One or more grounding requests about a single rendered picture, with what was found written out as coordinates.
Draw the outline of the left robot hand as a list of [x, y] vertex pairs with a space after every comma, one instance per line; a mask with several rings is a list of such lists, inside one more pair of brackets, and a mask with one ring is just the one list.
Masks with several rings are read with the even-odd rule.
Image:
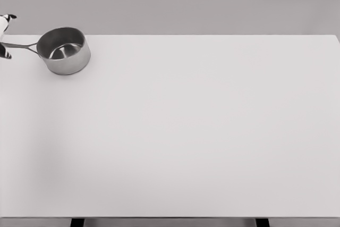
[[4, 14], [0, 15], [0, 57], [5, 59], [11, 59], [12, 55], [8, 52], [5, 46], [2, 44], [2, 39], [5, 35], [6, 30], [9, 27], [11, 20], [16, 19], [15, 14]]

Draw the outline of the silver metal saucepan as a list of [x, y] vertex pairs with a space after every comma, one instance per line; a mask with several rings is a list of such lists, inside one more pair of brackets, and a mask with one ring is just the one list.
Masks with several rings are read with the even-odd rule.
[[70, 75], [84, 69], [91, 51], [85, 35], [77, 28], [60, 27], [44, 33], [36, 43], [2, 43], [8, 48], [22, 48], [36, 53], [47, 68], [58, 75]]

